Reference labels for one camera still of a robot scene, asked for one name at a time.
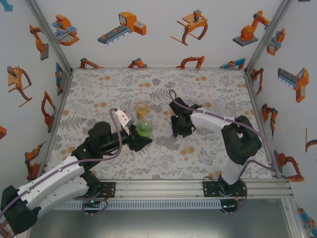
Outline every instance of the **green liquid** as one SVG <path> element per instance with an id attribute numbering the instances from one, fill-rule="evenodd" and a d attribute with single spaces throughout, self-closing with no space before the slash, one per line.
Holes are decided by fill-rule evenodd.
<path id="1" fill-rule="evenodd" d="M 151 135 L 153 128 L 147 123 L 140 123 L 137 125 L 137 131 L 140 136 L 148 137 Z"/>

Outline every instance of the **white wall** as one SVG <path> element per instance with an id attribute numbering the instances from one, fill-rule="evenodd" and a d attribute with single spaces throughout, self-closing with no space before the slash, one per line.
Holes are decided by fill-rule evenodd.
<path id="1" fill-rule="evenodd" d="M 29 25 L 38 24 L 25 1 L 12 0 L 12 12 L 4 12 L 0 7 L 0 125 L 6 128 L 7 135 L 0 140 L 0 192 L 9 185 L 19 187 L 27 182 L 27 168 L 24 153 L 30 152 L 41 144 L 41 154 L 33 162 L 39 163 L 45 156 L 51 134 L 41 112 L 41 101 L 46 90 L 55 106 L 58 107 L 62 95 L 57 96 L 55 84 L 55 63 L 58 61 L 51 46 L 49 58 L 40 60 L 40 52 L 35 46 L 35 37 L 30 33 Z M 47 39 L 39 33 L 44 43 Z M 25 89 L 25 94 L 32 100 L 19 108 L 25 100 L 17 90 L 8 93 L 13 86 L 8 86 L 7 66 L 20 66 L 29 75 L 32 86 Z M 23 86 L 27 85 L 22 77 Z M 52 114 L 53 109 L 46 104 L 46 110 Z"/>
<path id="2" fill-rule="evenodd" d="M 102 66 L 127 67 L 132 60 L 141 58 L 148 66 L 178 66 L 184 58 L 205 55 L 203 66 L 219 67 L 230 60 L 246 57 L 250 59 L 258 42 L 241 47 L 232 39 L 253 21 L 254 13 L 263 10 L 264 16 L 271 20 L 281 0 L 38 0 L 48 23 L 52 24 L 55 15 L 67 17 L 77 28 L 80 40 L 72 46 L 62 46 L 72 67 L 80 65 L 86 57 Z M 208 31 L 199 41 L 187 37 L 189 46 L 172 39 L 181 39 L 184 27 L 176 21 L 199 9 L 208 18 Z M 125 35 L 108 46 L 97 41 L 103 34 L 119 25 L 118 14 L 129 11 L 146 24 L 147 34 Z M 264 34 L 264 26 L 259 24 L 255 33 L 257 38 Z"/>
<path id="3" fill-rule="evenodd" d="M 257 63 L 256 69 L 264 68 L 263 90 L 258 95 L 260 105 L 267 103 L 278 110 L 273 147 L 286 156 L 293 156 L 299 164 L 303 182 L 291 183 L 298 204 L 313 219 L 317 219 L 316 181 L 317 146 L 309 147 L 305 153 L 305 128 L 308 128 L 308 141 L 317 139 L 317 67 L 316 67 L 316 19 L 317 1 L 298 2 L 287 12 L 278 30 L 286 29 L 282 48 L 271 56 L 266 52 Z M 297 75 L 305 67 L 310 75 L 306 86 L 305 99 L 297 103 L 296 92 L 277 77 L 278 68 Z M 291 165 L 283 168 L 284 175 L 291 176 L 295 171 Z"/>

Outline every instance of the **gray floor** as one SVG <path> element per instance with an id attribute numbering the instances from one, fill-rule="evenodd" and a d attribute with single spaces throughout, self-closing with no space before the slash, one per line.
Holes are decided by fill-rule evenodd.
<path id="1" fill-rule="evenodd" d="M 288 238 L 278 202 L 249 200 L 242 211 L 105 211 L 85 217 L 79 211 L 51 211 L 32 228 L 30 238 Z"/>

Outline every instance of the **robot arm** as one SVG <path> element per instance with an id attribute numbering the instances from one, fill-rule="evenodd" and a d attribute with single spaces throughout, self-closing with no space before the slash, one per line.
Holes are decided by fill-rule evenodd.
<path id="1" fill-rule="evenodd" d="M 176 98 L 176 102 L 188 107 L 181 98 Z M 173 136 L 189 136 L 196 130 L 196 127 L 203 127 L 214 131 L 223 137 L 226 152 L 230 158 L 222 175 L 219 177 L 218 188 L 224 196 L 230 196 L 238 182 L 240 173 L 247 160 L 254 156 L 261 148 L 262 143 L 258 136 L 250 130 L 207 115 L 205 113 L 186 110 L 174 102 L 169 104 L 176 116 L 171 117 Z M 205 108 L 194 104 L 190 108 L 206 112 Z M 232 120 L 247 124 L 252 127 L 250 121 L 245 116 L 232 118 Z"/>
<path id="2" fill-rule="evenodd" d="M 138 134 L 133 120 L 123 111 L 117 110 L 116 114 L 123 127 L 119 132 L 122 144 L 127 144 L 130 150 L 139 151 L 152 142 L 152 139 Z M 84 143 L 54 169 L 18 189 L 11 185 L 3 191 L 2 211 L 16 197 L 24 194 L 4 213 L 15 234 L 32 227 L 39 217 L 60 203 L 78 196 L 94 197 L 102 193 L 100 181 L 89 170 L 100 162 L 96 159 L 113 155 L 112 152 L 119 149 L 118 134 L 111 133 L 110 124 L 102 121 L 95 124 L 88 135 Z"/>

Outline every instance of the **floral tablecloth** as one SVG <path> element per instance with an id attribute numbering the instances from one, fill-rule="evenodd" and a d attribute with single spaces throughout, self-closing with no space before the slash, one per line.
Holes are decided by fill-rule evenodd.
<path id="1" fill-rule="evenodd" d="M 60 120 L 47 170 L 58 165 L 88 136 L 99 121 L 110 123 L 110 108 L 121 108 L 135 116 L 135 103 L 142 99 L 154 115 L 153 142 L 139 152 L 126 146 L 113 161 L 92 168 L 99 179 L 202 179 L 217 178 L 228 156 L 223 139 L 197 128 L 190 136 L 172 136 L 168 106 L 169 89 L 188 105 L 200 104 L 228 117 L 246 115 L 257 127 L 242 71 L 92 69 L 76 70 Z M 253 159 L 267 164 L 262 148 Z M 270 172 L 250 164 L 243 178 L 270 178 Z"/>

